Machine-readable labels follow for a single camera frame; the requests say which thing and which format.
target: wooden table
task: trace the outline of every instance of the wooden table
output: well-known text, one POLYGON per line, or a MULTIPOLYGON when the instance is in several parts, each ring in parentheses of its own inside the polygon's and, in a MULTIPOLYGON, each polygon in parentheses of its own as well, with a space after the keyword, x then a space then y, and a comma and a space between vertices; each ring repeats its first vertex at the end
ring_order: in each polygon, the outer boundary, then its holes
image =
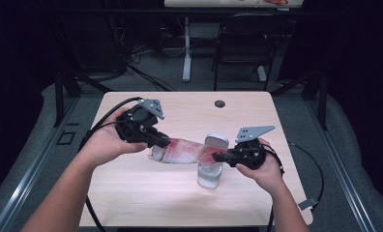
MULTIPOLYGON (((275 126, 262 137, 284 165, 283 176, 297 203, 306 200, 279 116, 267 92, 111 92, 103 97, 95 122, 132 97, 161 100, 165 119, 155 125, 171 137, 204 143, 208 133, 235 145, 240 127, 275 126), (224 101, 218 108, 215 101, 224 101)), ((225 164, 217 188, 197 183, 197 164, 166 164, 148 159, 149 150, 125 154, 98 167, 89 197, 104 226, 216 227, 268 223, 272 200, 255 181, 225 164)), ((310 210, 302 215, 312 222, 310 210)), ((95 226, 86 207, 80 226, 95 226)))

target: chair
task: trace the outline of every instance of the chair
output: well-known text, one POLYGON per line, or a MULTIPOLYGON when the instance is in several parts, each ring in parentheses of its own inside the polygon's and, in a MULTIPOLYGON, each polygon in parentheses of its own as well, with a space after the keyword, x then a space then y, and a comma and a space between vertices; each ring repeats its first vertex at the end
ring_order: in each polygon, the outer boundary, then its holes
POLYGON ((280 37, 286 31, 285 18, 273 14, 233 14, 220 25, 213 60, 214 90, 217 90, 219 64, 268 67, 263 90, 267 89, 280 37))

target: hand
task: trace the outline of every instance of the hand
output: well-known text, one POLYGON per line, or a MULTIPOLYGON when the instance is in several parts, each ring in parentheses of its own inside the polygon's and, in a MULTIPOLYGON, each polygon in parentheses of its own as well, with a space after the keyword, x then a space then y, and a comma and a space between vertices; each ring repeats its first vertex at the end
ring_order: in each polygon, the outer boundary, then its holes
MULTIPOLYGON (((119 108, 113 112, 103 125, 117 121, 117 118, 127 108, 119 108)), ((83 148, 79 152, 79 156, 84 156, 93 168, 105 164, 126 153, 141 152, 147 148, 146 143, 127 143, 123 141, 115 129, 115 124, 102 127, 96 130, 83 148)))
MULTIPOLYGON (((262 138, 258 138, 261 144, 270 146, 270 143, 262 138)), ((268 151, 271 149, 267 146, 264 148, 268 151)), ((257 184, 264 190, 273 195, 280 187, 284 187, 285 183, 280 172, 280 165, 276 159, 270 155, 266 155, 264 163, 256 170, 251 170, 241 163, 236 165, 237 169, 245 176, 254 179, 257 184)))

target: person's left hand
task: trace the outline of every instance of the person's left hand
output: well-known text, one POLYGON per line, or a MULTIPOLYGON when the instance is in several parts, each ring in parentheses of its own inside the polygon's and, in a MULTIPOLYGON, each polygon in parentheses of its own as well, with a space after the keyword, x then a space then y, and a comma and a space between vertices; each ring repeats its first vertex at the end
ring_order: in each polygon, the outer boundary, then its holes
MULTIPOLYGON (((117 118, 127 108, 119 108, 113 112, 103 123, 116 122, 117 118)), ((146 143, 128 143, 123 141, 115 129, 116 124, 110 124, 96 130, 79 154, 84 156, 86 161, 95 168, 116 159, 122 154, 141 152, 147 148, 146 143)))

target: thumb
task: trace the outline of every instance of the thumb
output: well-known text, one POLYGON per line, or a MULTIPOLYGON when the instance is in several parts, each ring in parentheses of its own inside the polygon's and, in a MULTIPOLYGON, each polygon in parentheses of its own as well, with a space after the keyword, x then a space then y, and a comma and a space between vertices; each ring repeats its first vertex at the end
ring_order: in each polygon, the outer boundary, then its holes
POLYGON ((147 143, 127 143, 125 142, 122 146, 123 153, 137 153, 145 150, 147 143))
POLYGON ((251 172, 251 169, 249 169, 248 167, 246 167, 245 165, 241 164, 241 163, 237 163, 236 164, 236 168, 237 170, 239 170, 243 175, 245 175, 246 177, 250 177, 250 172, 251 172))

